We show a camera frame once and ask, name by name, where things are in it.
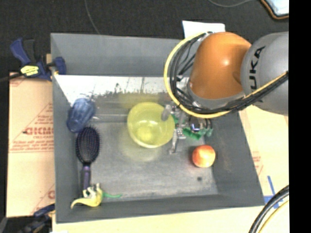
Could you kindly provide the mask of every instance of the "brush bristles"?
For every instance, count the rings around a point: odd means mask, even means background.
[[[76,153],[79,160],[86,165],[91,164],[98,156],[100,136],[96,129],[85,127],[76,139]]]

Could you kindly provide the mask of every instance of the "cardboard sheet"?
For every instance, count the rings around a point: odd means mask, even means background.
[[[6,216],[31,216],[55,200],[52,83],[10,81]]]

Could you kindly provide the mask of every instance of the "black floor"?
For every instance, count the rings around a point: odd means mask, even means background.
[[[229,5],[243,0],[214,1]],[[289,29],[288,19],[272,19],[259,1],[224,8],[207,0],[0,0],[0,78],[9,70],[19,69],[19,61],[9,48],[19,37],[34,39],[37,54],[45,55],[50,52],[51,32],[182,39],[182,20],[224,23],[226,31],[251,43],[266,34]],[[5,215],[8,148],[7,82],[0,83],[0,106],[1,221]],[[16,232],[18,228],[10,221],[6,231]]]

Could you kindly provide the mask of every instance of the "brush handle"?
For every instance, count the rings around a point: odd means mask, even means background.
[[[91,167],[89,165],[83,165],[82,168],[82,190],[86,190],[90,187],[91,180]]]

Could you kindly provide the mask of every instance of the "phone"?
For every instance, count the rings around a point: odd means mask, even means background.
[[[289,17],[290,0],[260,0],[275,19]]]

